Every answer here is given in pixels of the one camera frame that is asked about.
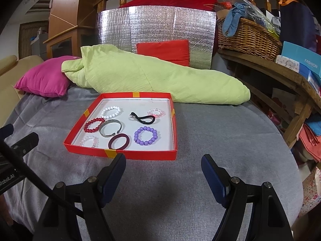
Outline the person's left hand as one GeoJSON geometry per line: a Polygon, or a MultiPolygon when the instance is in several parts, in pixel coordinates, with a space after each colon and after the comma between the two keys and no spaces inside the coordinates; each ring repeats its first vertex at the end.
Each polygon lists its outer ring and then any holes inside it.
{"type": "Polygon", "coordinates": [[[0,196],[0,213],[1,213],[1,217],[4,219],[4,221],[7,223],[7,225],[12,226],[13,219],[9,213],[9,208],[7,206],[4,195],[0,196]]]}

